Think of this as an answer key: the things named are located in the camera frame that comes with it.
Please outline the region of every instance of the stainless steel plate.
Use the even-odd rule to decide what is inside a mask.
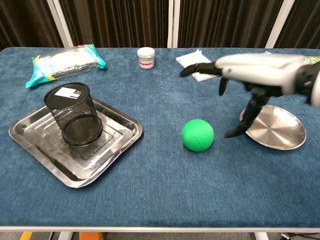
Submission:
[[[244,112],[245,110],[240,114],[240,121]],[[266,147],[279,150],[296,149],[307,138],[306,129],[298,118],[273,105],[262,108],[246,134]]]
[[[66,144],[46,106],[18,119],[9,129],[14,140],[72,188],[96,180],[143,131],[138,121],[94,97],[92,100],[103,131],[97,140],[87,145]]]

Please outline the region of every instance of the curtain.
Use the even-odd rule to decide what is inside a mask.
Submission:
[[[62,46],[46,1],[0,0],[0,50]]]
[[[60,0],[75,45],[165,48],[169,0]]]
[[[181,0],[178,47],[264,48],[283,0]]]
[[[295,0],[274,47],[320,49],[319,0]]]

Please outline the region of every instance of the black mesh pencil holder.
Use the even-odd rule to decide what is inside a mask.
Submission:
[[[87,85],[74,82],[55,87],[45,95],[44,103],[67,144],[88,144],[101,135],[102,121]]]

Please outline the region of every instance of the table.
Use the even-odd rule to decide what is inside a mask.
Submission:
[[[320,108],[303,96],[272,98],[296,115],[307,140],[291,151],[257,144],[246,135],[225,139],[250,94],[236,81],[218,95],[219,78],[179,77],[176,57],[197,48],[155,49],[155,67],[142,69],[137,48],[99,48],[107,69],[25,88],[31,57],[52,48],[0,52],[1,230],[146,232],[320,232]],[[210,60],[254,48],[200,48]],[[317,49],[268,49],[319,56]],[[60,182],[10,138],[10,125],[44,104],[46,92],[82,82],[91,95],[137,119],[144,135],[94,183]],[[214,128],[214,143],[191,152],[181,141],[195,118]]]

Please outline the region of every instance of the robotic hand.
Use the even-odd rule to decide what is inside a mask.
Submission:
[[[230,79],[240,81],[252,94],[243,119],[227,131],[225,138],[239,136],[252,125],[270,97],[300,94],[306,103],[320,107],[320,62],[308,64],[305,57],[291,54],[240,53],[220,57],[216,62],[187,66],[181,77],[195,72],[221,76],[219,95]]]

